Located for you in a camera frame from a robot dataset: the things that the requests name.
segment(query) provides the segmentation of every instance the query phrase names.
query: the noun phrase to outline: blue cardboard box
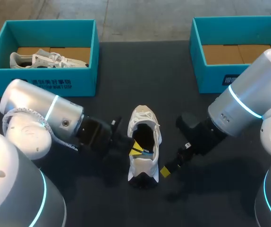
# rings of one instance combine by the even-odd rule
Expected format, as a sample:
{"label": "blue cardboard box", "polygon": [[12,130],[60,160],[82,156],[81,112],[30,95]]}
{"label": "blue cardboard box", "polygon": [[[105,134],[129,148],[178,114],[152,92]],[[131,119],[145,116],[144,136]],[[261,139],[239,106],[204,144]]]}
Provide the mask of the blue cardboard box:
{"label": "blue cardboard box", "polygon": [[[10,69],[18,47],[90,47],[88,68]],[[94,96],[99,61],[95,20],[6,21],[0,32],[0,96],[14,79],[23,79],[59,96]]]}
{"label": "blue cardboard box", "polygon": [[189,49],[200,93],[223,92],[250,65],[208,65],[202,46],[242,44],[271,45],[271,16],[193,18]]}

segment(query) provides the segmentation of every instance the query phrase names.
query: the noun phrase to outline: white sneaker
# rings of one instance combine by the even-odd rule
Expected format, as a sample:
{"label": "white sneaker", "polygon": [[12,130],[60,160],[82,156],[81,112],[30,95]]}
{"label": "white sneaker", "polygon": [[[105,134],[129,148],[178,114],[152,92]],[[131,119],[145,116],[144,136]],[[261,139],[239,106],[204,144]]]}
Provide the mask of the white sneaker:
{"label": "white sneaker", "polygon": [[9,64],[11,69],[88,68],[88,64],[84,61],[66,58],[58,53],[49,53],[42,49],[32,55],[20,55],[13,52],[9,57]]}
{"label": "white sneaker", "polygon": [[159,182],[158,159],[162,137],[160,125],[151,109],[139,105],[132,112],[127,135],[148,152],[129,156],[128,181],[138,187],[155,186]]}

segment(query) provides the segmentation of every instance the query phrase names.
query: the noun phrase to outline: black table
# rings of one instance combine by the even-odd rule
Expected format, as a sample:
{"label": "black table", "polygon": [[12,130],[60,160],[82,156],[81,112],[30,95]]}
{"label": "black table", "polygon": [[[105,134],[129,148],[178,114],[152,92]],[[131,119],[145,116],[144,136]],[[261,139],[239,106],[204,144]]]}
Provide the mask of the black table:
{"label": "black table", "polygon": [[[96,97],[68,99],[104,120],[121,115],[122,131],[133,109],[148,105],[161,125],[160,168],[186,143],[176,117],[190,111],[204,119],[218,96],[198,93],[188,41],[101,43],[98,75]],[[100,161],[53,144],[42,170],[66,201],[67,227],[256,227],[255,195],[271,164],[260,125],[160,177],[152,190],[128,185],[128,156],[115,150]]]}

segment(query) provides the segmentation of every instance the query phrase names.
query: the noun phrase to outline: white cable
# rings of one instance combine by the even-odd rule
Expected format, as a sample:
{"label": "white cable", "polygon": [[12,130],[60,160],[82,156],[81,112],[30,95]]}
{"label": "white cable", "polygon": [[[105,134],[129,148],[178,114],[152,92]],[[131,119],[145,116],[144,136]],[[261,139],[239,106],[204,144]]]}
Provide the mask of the white cable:
{"label": "white cable", "polygon": [[66,147],[69,147],[73,150],[78,151],[78,149],[70,144],[70,143],[66,143],[62,140],[60,140],[59,138],[57,138],[54,134],[54,132],[52,131],[50,125],[48,124],[48,122],[45,120],[45,118],[39,114],[38,112],[36,112],[35,110],[32,109],[28,109],[28,108],[16,108],[16,109],[12,109],[10,111],[8,111],[2,118],[2,131],[3,134],[6,135],[7,130],[8,130],[8,119],[12,116],[15,115],[15,113],[19,113],[19,112],[23,112],[23,113],[27,113],[30,114],[31,116],[34,116],[36,118],[36,120],[40,123],[43,124],[43,126],[46,128],[46,130],[51,134],[51,138],[54,139],[57,143],[64,145]]}

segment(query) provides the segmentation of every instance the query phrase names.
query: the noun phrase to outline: robotic arm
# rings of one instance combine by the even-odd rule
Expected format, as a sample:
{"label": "robotic arm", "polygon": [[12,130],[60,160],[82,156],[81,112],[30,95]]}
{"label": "robotic arm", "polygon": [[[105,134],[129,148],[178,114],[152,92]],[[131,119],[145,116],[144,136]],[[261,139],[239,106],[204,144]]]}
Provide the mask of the robotic arm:
{"label": "robotic arm", "polygon": [[208,107],[200,122],[184,113],[176,125],[189,143],[161,170],[164,177],[179,169],[193,155],[206,154],[227,135],[237,136],[253,121],[262,119],[261,141],[271,154],[271,49],[266,50]]}
{"label": "robotic arm", "polygon": [[112,147],[130,151],[134,144],[118,132],[120,119],[108,124],[86,116],[83,107],[19,79],[5,90],[0,112],[4,135],[31,160],[45,156],[51,140],[73,150],[87,147],[99,156]]}

